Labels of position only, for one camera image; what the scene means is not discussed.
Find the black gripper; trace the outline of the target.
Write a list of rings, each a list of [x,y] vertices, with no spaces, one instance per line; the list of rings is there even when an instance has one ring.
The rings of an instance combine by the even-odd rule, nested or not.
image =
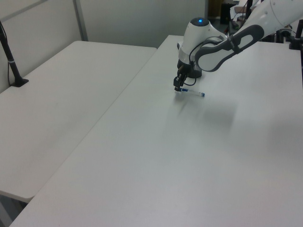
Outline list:
[[[184,85],[184,82],[190,73],[190,64],[178,60],[177,69],[177,76],[174,78],[173,86],[175,87],[175,91],[180,91],[180,87]]]

